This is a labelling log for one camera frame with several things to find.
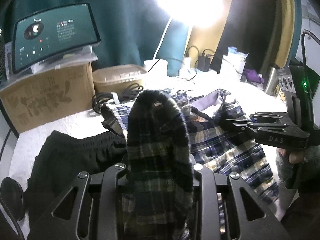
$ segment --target stainless steel container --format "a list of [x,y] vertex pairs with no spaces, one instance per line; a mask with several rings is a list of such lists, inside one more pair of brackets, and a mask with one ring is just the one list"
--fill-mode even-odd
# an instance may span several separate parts
[[279,84],[278,80],[278,68],[270,67],[269,68],[269,79],[266,82],[264,87],[264,92],[269,96],[275,96],[279,90],[276,90],[277,85]]

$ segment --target finger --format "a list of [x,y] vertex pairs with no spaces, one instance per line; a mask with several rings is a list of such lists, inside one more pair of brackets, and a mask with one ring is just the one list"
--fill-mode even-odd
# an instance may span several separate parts
[[285,150],[285,149],[278,148],[278,152],[284,157],[284,156],[285,156],[285,153],[286,153],[286,150]]
[[289,155],[289,162],[291,164],[297,164],[302,162],[304,159],[304,152],[292,152]]

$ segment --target yellow wall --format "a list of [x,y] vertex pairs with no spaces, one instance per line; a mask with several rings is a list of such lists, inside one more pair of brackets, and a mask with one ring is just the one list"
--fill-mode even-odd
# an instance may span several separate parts
[[[223,5],[224,5],[223,15],[213,26],[209,28],[200,28],[200,27],[194,26],[192,28],[192,32],[190,35],[187,48],[190,47],[191,45],[195,45],[200,50],[200,53],[202,53],[204,49],[212,49],[216,51],[224,26],[228,18],[231,2],[232,0],[223,0]],[[214,4],[207,5],[208,13],[210,13],[211,6],[214,7]],[[189,56],[192,58],[191,67],[194,67],[194,64],[198,58],[198,52],[196,51],[196,49],[191,49],[189,51]]]
[[275,63],[279,67],[284,67],[291,48],[293,32],[294,32],[294,0],[281,0],[282,6],[282,31],[280,38],[280,46],[276,56]]

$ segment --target curved screen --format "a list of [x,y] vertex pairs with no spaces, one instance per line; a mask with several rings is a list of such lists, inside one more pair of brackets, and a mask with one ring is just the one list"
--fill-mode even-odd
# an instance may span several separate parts
[[89,4],[75,4],[35,13],[15,25],[14,74],[71,49],[100,42]]

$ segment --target teal curtain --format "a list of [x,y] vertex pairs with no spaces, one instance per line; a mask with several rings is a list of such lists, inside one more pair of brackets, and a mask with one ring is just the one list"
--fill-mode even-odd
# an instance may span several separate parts
[[[6,39],[12,39],[18,19],[38,10],[74,2],[90,3],[101,36],[100,45],[93,48],[98,56],[93,68],[115,65],[143,65],[152,59],[169,15],[155,0],[14,0],[5,18]],[[157,58],[182,60],[188,26],[172,21]],[[175,76],[181,63],[168,60],[168,75]]]
[[296,55],[298,51],[298,46],[300,43],[301,38],[301,26],[302,26],[302,7],[301,7],[301,0],[294,0],[294,31],[293,31],[293,38],[291,43],[290,52],[288,55],[286,65],[290,64],[291,60],[296,60]]

